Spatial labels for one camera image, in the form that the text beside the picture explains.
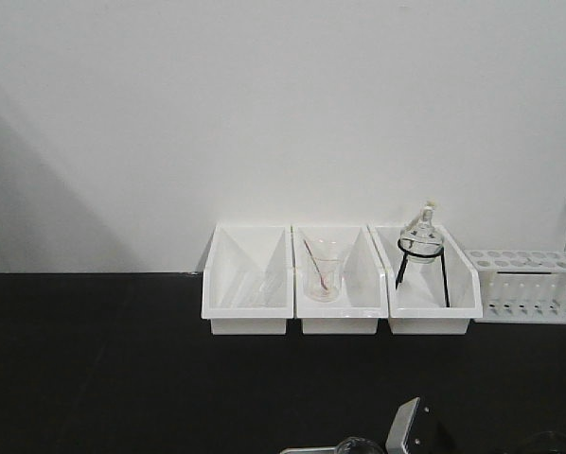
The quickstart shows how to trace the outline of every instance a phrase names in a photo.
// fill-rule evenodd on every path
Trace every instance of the glass beaker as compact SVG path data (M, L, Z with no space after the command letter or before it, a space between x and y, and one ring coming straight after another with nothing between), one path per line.
M324 239L304 239L306 248L305 293L313 300L330 302L338 298L342 289L342 275L347 244Z

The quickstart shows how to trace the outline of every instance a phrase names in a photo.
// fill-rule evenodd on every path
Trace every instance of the glass flask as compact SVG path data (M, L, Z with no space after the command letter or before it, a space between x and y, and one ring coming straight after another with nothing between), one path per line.
M443 236L433 227L434 203L427 202L424 207L400 232L400 245L409 253L435 255L443 249ZM434 258L409 255L409 260L417 263L431 263Z
M348 437L335 447L334 454L384 454L384 451L366 438Z

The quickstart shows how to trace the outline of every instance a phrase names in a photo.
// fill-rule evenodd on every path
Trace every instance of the metal stand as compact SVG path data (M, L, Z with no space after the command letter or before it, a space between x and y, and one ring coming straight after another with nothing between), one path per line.
M445 290L445 306L451 307L450 306L450 295L449 295L449 292L447 290L447 270L445 269L445 248L441 248L441 250L438 253L433 253L431 255L423 255L421 253L412 253L410 251L407 251L405 248L403 248L400 245L400 240L397 241L397 246L398 246L399 249L401 249L403 251L403 259L400 262L400 269L398 270L398 274L397 274L396 288L398 288L398 284L403 282L403 275L405 274L405 269L407 268L407 260L408 260L409 255L411 257L418 257L418 258L441 257L441 270L443 271L443 289Z

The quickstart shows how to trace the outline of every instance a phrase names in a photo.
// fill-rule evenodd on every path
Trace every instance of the white test tube rack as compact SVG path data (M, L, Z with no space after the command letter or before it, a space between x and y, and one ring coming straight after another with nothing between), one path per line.
M466 251L479 273L484 323L566 324L566 253Z

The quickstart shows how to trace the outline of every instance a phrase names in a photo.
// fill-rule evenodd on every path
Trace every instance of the white plastic rack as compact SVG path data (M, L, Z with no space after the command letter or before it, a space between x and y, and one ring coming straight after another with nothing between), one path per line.
M566 324L566 253L470 250L484 323Z

